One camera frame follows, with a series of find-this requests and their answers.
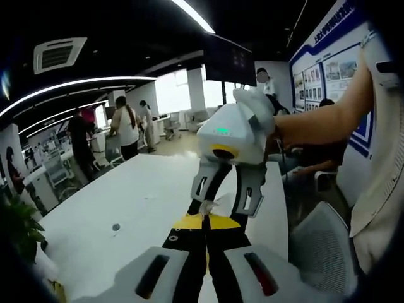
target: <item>white t-shirt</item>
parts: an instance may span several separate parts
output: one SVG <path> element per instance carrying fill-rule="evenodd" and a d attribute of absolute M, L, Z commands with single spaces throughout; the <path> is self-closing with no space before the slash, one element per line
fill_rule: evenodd
<path fill-rule="evenodd" d="M 133 109 L 133 116 L 136 117 L 136 113 Z M 138 127 L 132 127 L 131 118 L 126 107 L 122 107 L 115 111 L 112 118 L 112 126 L 117 127 L 117 133 L 119 136 L 119 142 L 121 146 L 132 145 L 139 140 Z"/>
<path fill-rule="evenodd" d="M 376 133 L 369 185 L 352 210 L 350 236 L 367 273 L 383 255 L 404 207 L 404 94 L 386 88 L 386 77 L 392 74 L 377 70 L 377 62 L 390 61 L 381 38 L 371 32 L 362 48 L 373 79 Z"/>
<path fill-rule="evenodd" d="M 276 95 L 276 85 L 274 79 L 270 79 L 265 83 L 258 83 L 257 87 L 263 91 L 265 95 Z"/>

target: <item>air conditioning vent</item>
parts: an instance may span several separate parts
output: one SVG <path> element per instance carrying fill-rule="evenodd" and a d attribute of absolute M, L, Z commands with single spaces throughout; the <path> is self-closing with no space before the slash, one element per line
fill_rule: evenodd
<path fill-rule="evenodd" d="M 40 74 L 72 66 L 86 40 L 86 37 L 69 38 L 37 45 L 33 52 L 33 72 Z"/>

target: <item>television screen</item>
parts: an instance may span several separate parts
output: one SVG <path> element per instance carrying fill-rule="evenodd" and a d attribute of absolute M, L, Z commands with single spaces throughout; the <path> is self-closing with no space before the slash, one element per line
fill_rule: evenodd
<path fill-rule="evenodd" d="M 205 34 L 206 80 L 257 86 L 251 51 L 217 35 Z"/>
<path fill-rule="evenodd" d="M 106 107 L 105 114 L 107 115 L 107 120 L 111 120 L 115 114 L 115 107 L 114 106 Z"/>

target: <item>ceiling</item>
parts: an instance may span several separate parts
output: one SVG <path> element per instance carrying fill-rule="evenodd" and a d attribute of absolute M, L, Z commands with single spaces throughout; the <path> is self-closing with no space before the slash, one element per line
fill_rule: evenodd
<path fill-rule="evenodd" d="M 305 0 L 187 0 L 216 34 L 251 49 L 255 60 L 288 61 L 322 20 L 335 0 L 307 0 L 292 39 L 288 39 Z M 202 28 L 170 0 L 69 0 L 10 1 L 4 12 L 0 49 L 0 71 L 9 76 L 9 99 L 0 98 L 0 111 L 37 90 L 74 80 L 104 76 L 134 76 L 161 62 L 202 49 Z M 36 45 L 62 38 L 87 37 L 73 66 L 34 75 L 33 49 Z M 195 64 L 195 60 L 184 62 Z M 158 76 L 177 64 L 146 76 Z M 144 81 L 108 82 L 141 85 Z M 81 93 L 46 102 L 55 95 L 93 88 L 69 86 L 23 102 L 0 118 L 0 127 L 14 121 L 25 128 L 71 108 L 90 103 L 108 92 Z"/>

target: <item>led light strip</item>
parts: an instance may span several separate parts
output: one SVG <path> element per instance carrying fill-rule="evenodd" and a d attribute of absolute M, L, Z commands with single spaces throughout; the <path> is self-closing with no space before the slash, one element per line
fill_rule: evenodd
<path fill-rule="evenodd" d="M 184 0 L 171 0 L 172 2 L 176 3 L 183 11 L 185 11 L 193 20 L 195 20 L 206 32 L 208 33 L 215 33 L 215 31 L 210 27 L 208 22 L 205 21 L 201 17 L 200 14 L 198 14 L 195 9 L 192 8 L 187 2 Z"/>
<path fill-rule="evenodd" d="M 101 104 L 101 103 L 106 103 L 106 102 L 108 102 L 108 100 L 104 100 L 104 101 L 99 101 L 99 102 L 95 102 L 95 103 L 90 103 L 90 104 L 82 105 L 82 106 L 80 106 L 79 108 L 82 109 L 82 108 L 84 108 L 84 107 L 88 107 L 88 106 L 96 105 L 96 104 Z M 60 115 L 63 115 L 63 114 L 65 114 L 65 113 L 67 113 L 67 112 L 71 112 L 72 110 L 75 110 L 75 109 L 76 109 L 76 107 L 73 107 L 72 109 L 65 110 L 64 112 L 60 112 L 60 113 L 58 113 L 58 114 L 56 114 L 56 115 L 50 116 L 50 117 L 48 117 L 48 118 L 46 118 L 46 119 L 44 119 L 44 120 L 41 120 L 41 121 L 39 121 L 39 122 L 36 122 L 35 124 L 32 124 L 31 126 L 27 127 L 26 129 L 23 129 L 22 131 L 20 131 L 18 134 L 22 134 L 22 133 L 24 133 L 25 131 L 28 131 L 30 128 L 33 128 L 34 126 L 36 126 L 36 125 L 38 125 L 38 124 L 41 124 L 41 123 L 43 123 L 43 122 L 45 122 L 45 121 L 48 121 L 48 120 L 51 120 L 52 118 L 55 118 L 55 117 L 60 116 Z"/>
<path fill-rule="evenodd" d="M 86 105 L 79 106 L 78 108 L 79 108 L 79 109 L 82 109 L 82 108 L 84 108 L 84 107 L 93 106 L 93 105 L 102 104 L 102 103 L 107 103 L 107 102 L 108 102 L 108 100 L 98 101 L 98 102 L 94 102 L 94 103 L 90 103 L 90 104 L 86 104 Z"/>
<path fill-rule="evenodd" d="M 120 76 L 120 77 L 102 77 L 102 78 L 92 78 L 92 79 L 83 79 L 83 80 L 77 80 L 77 81 L 72 81 L 72 82 L 67 82 L 67 83 L 62 83 L 58 85 L 54 85 L 48 88 L 44 88 L 43 90 L 39 90 L 35 93 L 31 93 L 18 101 L 14 102 L 11 104 L 9 107 L 6 107 L 2 112 L 0 112 L 0 117 L 5 115 L 9 110 L 12 108 L 16 107 L 17 105 L 23 103 L 24 101 L 27 101 L 28 99 L 35 97 L 37 95 L 40 95 L 41 93 L 46 93 L 51 90 L 56 90 L 58 88 L 66 87 L 66 86 L 71 86 L 71 85 L 76 85 L 76 84 L 82 84 L 82 83 L 89 83 L 89 82 L 98 82 L 98 81 L 112 81 L 112 80 L 149 80 L 149 81 L 155 81 L 157 78 L 154 77 L 143 77 L 143 76 Z"/>
<path fill-rule="evenodd" d="M 50 127 L 53 126 L 53 125 L 62 123 L 63 121 L 69 120 L 69 119 L 71 119 L 71 118 L 73 118 L 73 116 L 64 118 L 64 119 L 59 120 L 59 121 L 57 121 L 57 122 L 53 122 L 52 124 L 47 125 L 47 126 L 45 126 L 44 128 L 38 129 L 37 131 L 34 131 L 32 134 L 29 134 L 29 135 L 27 136 L 27 138 L 32 137 L 33 135 L 35 135 L 35 134 L 37 134 L 37 133 L 39 133 L 39 132 L 41 132 L 41 131 L 44 131 L 44 130 L 47 129 L 47 128 L 50 128 Z"/>

